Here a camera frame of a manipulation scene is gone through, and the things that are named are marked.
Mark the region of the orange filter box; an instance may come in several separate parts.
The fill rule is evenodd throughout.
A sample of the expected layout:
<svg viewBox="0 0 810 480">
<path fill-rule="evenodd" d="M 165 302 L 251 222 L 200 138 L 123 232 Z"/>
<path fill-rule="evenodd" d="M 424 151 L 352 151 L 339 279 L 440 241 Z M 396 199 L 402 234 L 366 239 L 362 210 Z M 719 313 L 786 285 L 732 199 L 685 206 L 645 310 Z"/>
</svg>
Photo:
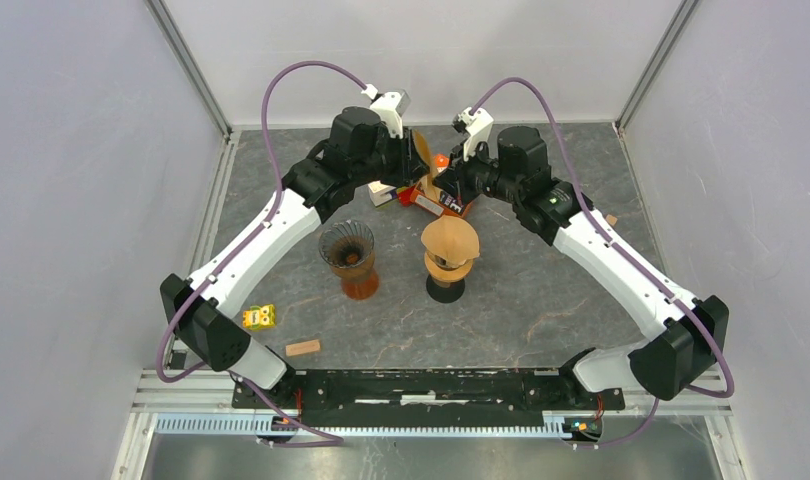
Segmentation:
<svg viewBox="0 0 810 480">
<path fill-rule="evenodd" d="M 471 210 L 473 202 L 465 204 L 432 183 L 432 180 L 442 173 L 449 163 L 446 155 L 434 155 L 430 161 L 429 173 L 414 186 L 409 201 L 435 216 L 449 215 L 465 218 Z"/>
</svg>

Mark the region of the clear ribbed glass dripper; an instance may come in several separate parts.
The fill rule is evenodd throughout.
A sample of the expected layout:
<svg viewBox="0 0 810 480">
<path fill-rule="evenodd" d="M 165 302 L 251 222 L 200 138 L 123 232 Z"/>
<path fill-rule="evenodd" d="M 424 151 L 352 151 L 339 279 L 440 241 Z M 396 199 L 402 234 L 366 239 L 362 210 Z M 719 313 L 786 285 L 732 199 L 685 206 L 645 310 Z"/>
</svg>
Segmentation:
<svg viewBox="0 0 810 480">
<path fill-rule="evenodd" d="M 432 262 L 437 265 L 439 268 L 444 270 L 456 270 L 462 268 L 468 262 L 471 262 L 471 259 L 465 260 L 449 260 L 445 259 L 439 255 L 431 255 Z"/>
</svg>

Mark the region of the dark smoky glass dripper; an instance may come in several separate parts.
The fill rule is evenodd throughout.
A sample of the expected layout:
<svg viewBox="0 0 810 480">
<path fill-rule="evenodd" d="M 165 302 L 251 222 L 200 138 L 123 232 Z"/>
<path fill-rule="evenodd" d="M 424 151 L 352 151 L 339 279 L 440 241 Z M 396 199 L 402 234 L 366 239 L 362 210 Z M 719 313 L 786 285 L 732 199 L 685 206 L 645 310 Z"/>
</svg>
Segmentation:
<svg viewBox="0 0 810 480">
<path fill-rule="evenodd" d="M 374 252 L 375 239 L 369 226 L 357 220 L 332 224 L 321 235 L 318 251 L 331 267 L 352 268 L 365 263 Z"/>
</svg>

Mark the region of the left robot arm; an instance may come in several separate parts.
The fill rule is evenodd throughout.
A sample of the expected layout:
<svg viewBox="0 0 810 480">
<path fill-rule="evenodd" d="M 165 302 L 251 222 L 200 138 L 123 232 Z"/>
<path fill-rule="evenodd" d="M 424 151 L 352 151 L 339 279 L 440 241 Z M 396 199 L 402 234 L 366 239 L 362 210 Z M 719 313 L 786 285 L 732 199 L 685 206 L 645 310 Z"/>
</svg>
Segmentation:
<svg viewBox="0 0 810 480">
<path fill-rule="evenodd" d="M 282 177 L 263 210 L 206 265 L 159 287 L 167 337 L 180 338 L 216 372 L 229 371 L 257 386 L 271 407 L 295 394 L 288 364 L 236 324 L 234 316 L 267 273 L 294 245 L 350 203 L 358 188 L 379 181 L 414 185 L 429 171 L 425 138 L 405 127 L 394 135 L 364 107 L 338 114 L 326 138 Z"/>
</svg>

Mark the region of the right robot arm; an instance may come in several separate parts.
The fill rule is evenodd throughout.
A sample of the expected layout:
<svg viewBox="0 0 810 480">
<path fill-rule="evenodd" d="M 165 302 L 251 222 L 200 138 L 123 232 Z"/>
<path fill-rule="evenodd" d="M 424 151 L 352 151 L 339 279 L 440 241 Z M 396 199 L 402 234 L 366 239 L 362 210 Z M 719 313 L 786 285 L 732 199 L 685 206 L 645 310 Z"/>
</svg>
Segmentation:
<svg viewBox="0 0 810 480">
<path fill-rule="evenodd" d="M 642 333 L 640 342 L 571 360 L 572 372 L 558 382 L 566 405 L 583 408 L 609 388 L 638 386 L 663 401 L 700 389 L 696 380 L 725 344 L 728 306 L 678 286 L 623 243 L 588 197 L 553 176 L 537 129 L 503 129 L 495 151 L 485 142 L 461 142 L 433 183 L 465 203 L 485 196 L 510 204 L 525 229 L 587 271 Z"/>
</svg>

